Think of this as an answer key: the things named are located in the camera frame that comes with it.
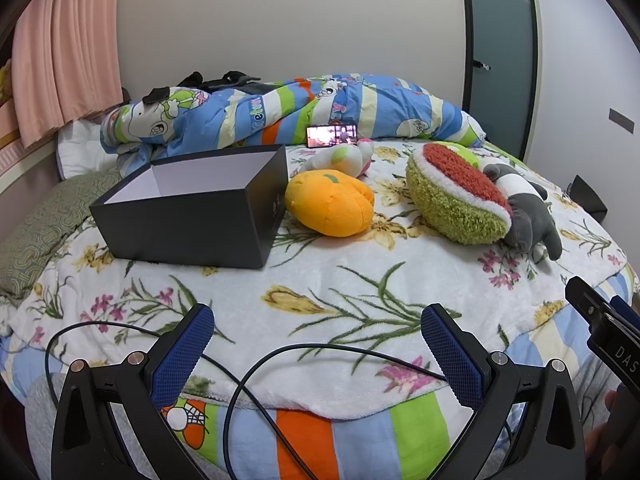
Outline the person right hand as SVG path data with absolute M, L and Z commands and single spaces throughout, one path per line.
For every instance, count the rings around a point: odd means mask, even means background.
M 617 392 L 615 390 L 610 390 L 604 397 L 604 405 L 608 412 L 612 411 L 614 402 L 616 400 Z M 586 457 L 589 457 L 597 447 L 599 443 L 601 434 L 605 430 L 606 423 L 597 426 L 585 436 L 585 453 Z

